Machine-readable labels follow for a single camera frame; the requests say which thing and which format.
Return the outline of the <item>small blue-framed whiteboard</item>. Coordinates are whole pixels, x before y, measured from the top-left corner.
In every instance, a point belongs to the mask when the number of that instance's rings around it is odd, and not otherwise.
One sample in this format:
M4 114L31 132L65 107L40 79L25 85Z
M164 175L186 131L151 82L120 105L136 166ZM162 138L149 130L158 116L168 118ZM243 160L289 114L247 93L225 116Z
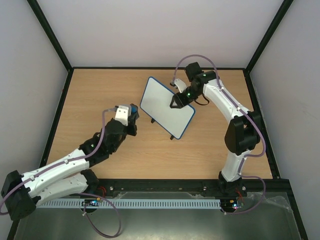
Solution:
M170 135L171 139L181 139L193 119L196 110L187 105L183 108L170 108L174 93L163 83L150 76L146 82L140 108Z

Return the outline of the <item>blue whiteboard eraser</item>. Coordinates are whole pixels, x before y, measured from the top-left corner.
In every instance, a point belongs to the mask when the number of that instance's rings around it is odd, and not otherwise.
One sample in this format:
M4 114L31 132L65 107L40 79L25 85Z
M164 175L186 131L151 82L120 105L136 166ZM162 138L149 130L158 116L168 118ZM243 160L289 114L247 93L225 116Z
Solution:
M138 112L138 107L135 104L130 104L131 107L131 115L135 114Z

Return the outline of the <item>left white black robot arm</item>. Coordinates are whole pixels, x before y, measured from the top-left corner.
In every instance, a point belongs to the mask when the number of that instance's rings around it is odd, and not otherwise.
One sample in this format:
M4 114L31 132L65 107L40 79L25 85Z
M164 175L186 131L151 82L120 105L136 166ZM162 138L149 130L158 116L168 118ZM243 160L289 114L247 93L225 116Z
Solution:
M138 118L137 112L127 119L112 118L100 132L65 157L23 174L17 170L8 173L0 192L0 205L7 211L0 214L16 221L50 200L93 193L99 181L91 167L115 153L126 136L136 136Z

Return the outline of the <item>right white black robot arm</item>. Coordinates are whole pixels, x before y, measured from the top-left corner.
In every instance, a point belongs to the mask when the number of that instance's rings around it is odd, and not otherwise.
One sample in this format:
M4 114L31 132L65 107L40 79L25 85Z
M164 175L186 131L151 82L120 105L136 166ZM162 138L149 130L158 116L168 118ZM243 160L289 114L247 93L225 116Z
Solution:
M224 167L219 172L217 189L224 197L235 197L245 193L242 183L242 169L248 157L254 157L252 150L258 143L264 143L261 132L262 117L256 111L242 106L223 85L216 68L203 71L198 62L187 65L184 72L190 85L173 77L171 86L178 89L171 99L170 108L182 109L199 96L212 102L225 117L228 127L224 142L228 149Z

